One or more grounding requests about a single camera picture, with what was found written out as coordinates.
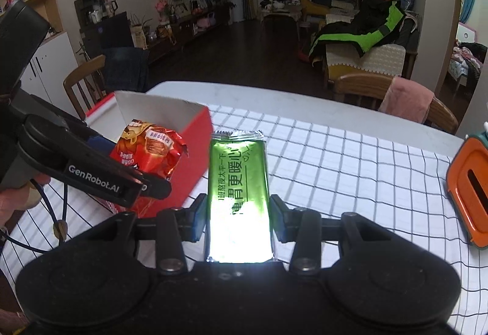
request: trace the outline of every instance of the red chip bag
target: red chip bag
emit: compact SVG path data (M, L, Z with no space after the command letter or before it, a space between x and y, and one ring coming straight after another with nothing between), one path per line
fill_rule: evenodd
M134 119L124 129L110 157L143 173L169 180L182 154L187 155L187 148L178 133ZM138 198L132 208L113 206L116 212L132 211L141 217L155 201Z

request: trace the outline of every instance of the red box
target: red box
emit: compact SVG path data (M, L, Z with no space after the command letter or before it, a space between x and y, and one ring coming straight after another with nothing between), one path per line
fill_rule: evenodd
M86 123L105 138L117 142L132 119L175 130L188 147L188 156L181 156L171 176L170 196L156 200L144 217L153 217L165 208L181 207L208 168L213 132L208 107L175 98L117 91L89 111Z

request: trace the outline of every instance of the pink blanket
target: pink blanket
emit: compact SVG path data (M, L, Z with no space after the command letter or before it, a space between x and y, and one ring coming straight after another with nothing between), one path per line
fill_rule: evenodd
M433 99L434 93L427 87L395 76L378 111L424 123Z

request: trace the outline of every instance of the human hand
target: human hand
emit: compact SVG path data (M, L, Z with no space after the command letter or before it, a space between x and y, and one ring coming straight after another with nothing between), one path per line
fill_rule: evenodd
M34 179L40 185L51 182L51 177L45 174L39 174ZM19 189L6 189L0 192L0 226L5 226L15 210L27 210L33 207L28 201L30 191L31 187L26 184Z

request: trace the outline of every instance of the green snack packet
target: green snack packet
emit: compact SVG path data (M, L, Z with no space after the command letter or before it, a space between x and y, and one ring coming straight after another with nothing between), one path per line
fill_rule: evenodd
M207 260L255 263L273 258L264 136L216 133L208 168Z

